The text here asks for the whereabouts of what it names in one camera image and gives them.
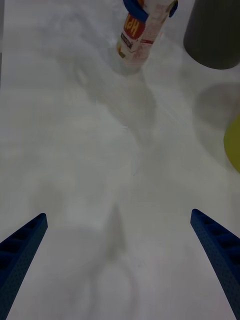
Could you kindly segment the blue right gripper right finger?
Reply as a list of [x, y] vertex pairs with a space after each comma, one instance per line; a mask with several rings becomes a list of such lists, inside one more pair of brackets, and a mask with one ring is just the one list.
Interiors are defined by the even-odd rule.
[[240, 319], [240, 239], [198, 209], [192, 210], [190, 224], [214, 269], [235, 318]]

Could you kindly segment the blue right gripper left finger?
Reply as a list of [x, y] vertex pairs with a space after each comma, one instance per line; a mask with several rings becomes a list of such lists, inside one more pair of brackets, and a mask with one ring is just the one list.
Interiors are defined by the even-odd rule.
[[41, 213], [0, 243], [0, 319], [8, 317], [47, 228]]

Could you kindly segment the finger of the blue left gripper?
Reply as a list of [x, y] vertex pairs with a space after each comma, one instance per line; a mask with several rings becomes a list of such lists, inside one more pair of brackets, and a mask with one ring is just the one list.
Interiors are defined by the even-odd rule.
[[170, 11], [169, 11], [169, 17], [171, 18], [176, 10], [178, 9], [178, 0], [175, 0], [172, 4], [171, 4], [171, 8], [170, 8]]
[[130, 15], [132, 15], [137, 20], [145, 23], [149, 15], [140, 6], [137, 0], [123, 0], [123, 4]]

